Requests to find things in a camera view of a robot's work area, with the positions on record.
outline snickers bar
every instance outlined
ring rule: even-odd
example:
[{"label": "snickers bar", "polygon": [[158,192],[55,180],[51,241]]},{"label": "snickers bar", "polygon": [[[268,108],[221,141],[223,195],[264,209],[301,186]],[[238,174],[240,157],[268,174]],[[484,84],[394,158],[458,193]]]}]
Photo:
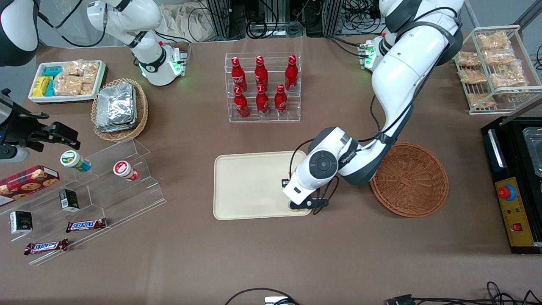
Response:
[{"label": "snickers bar", "polygon": [[79,221],[78,223],[68,223],[66,233],[71,231],[91,230],[95,228],[105,228],[107,226],[106,219],[100,218],[95,220]]},{"label": "snickers bar", "polygon": [[34,244],[30,243],[24,249],[24,255],[36,254],[47,251],[62,250],[66,251],[68,249],[68,239],[65,238],[60,242],[53,243],[44,243],[44,244]]}]

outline brown tablecloth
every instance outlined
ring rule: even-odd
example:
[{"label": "brown tablecloth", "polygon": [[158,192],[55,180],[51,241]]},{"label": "brown tablecloth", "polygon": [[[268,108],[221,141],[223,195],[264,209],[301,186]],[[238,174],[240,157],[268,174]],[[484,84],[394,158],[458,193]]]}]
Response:
[{"label": "brown tablecloth", "polygon": [[[295,49],[303,56],[301,122],[230,124],[225,53]],[[480,134],[496,117],[467,114],[451,64],[435,69],[399,138],[429,149],[446,168],[450,193],[436,214],[397,217],[369,186],[342,181],[316,217],[218,221],[217,156],[292,150],[334,125],[356,138],[374,135],[370,73],[329,41],[308,38],[194,45],[186,77],[165,87],[143,78],[126,47],[43,47],[38,54],[38,62],[78,58],[104,60],[107,80],[142,85],[150,116],[138,140],[151,151],[149,168],[168,202],[37,267],[20,259],[23,249],[9,242],[3,224],[3,304],[222,304],[251,287],[280,289],[303,304],[381,304],[408,293],[483,297],[489,280],[515,295],[540,289],[542,258],[511,255],[500,218]],[[83,155],[111,145],[93,134],[90,104],[24,106],[77,129]],[[2,176],[34,164],[59,168],[64,150],[46,144],[24,164],[1,165]],[[266,295],[274,294],[251,293],[232,304],[263,304]]]}]

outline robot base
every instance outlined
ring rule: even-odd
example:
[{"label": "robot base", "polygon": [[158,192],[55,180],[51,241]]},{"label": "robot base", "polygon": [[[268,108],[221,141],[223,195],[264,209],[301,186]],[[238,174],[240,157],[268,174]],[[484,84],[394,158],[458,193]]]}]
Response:
[{"label": "robot base", "polygon": [[155,86],[165,86],[171,83],[175,78],[183,76],[186,68],[186,58],[180,55],[178,48],[172,48],[168,45],[162,47],[166,51],[166,60],[156,72],[145,71],[141,64],[139,65],[143,76]]}]

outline red emergency stop button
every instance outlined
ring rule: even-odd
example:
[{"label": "red emergency stop button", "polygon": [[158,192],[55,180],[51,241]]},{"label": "red emergency stop button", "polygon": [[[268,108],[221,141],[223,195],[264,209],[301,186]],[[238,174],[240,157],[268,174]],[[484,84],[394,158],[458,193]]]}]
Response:
[{"label": "red emergency stop button", "polygon": [[505,185],[497,190],[497,194],[504,200],[512,201],[515,199],[515,188],[511,185]]}]

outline acrylic bottle rack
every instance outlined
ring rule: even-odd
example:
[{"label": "acrylic bottle rack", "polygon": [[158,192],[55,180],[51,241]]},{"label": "acrylic bottle rack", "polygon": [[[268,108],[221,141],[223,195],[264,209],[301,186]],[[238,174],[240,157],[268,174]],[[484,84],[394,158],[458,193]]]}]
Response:
[{"label": "acrylic bottle rack", "polygon": [[[278,84],[284,84],[285,71],[288,66],[288,57],[295,55],[298,66],[298,85],[295,90],[287,91],[288,102],[286,102],[287,114],[279,117],[275,110],[275,93]],[[267,96],[269,97],[269,116],[260,117],[256,107],[256,79],[254,69],[256,68],[256,57],[262,56],[268,71],[269,86]],[[239,58],[246,78],[248,90],[244,93],[247,98],[250,116],[242,118],[235,110],[234,104],[234,82],[231,77],[231,58]],[[298,122],[301,120],[301,53],[300,52],[276,52],[276,53],[226,53],[224,62],[224,76],[226,82],[226,98],[228,100],[228,118],[235,123],[256,123],[256,122]]]}]

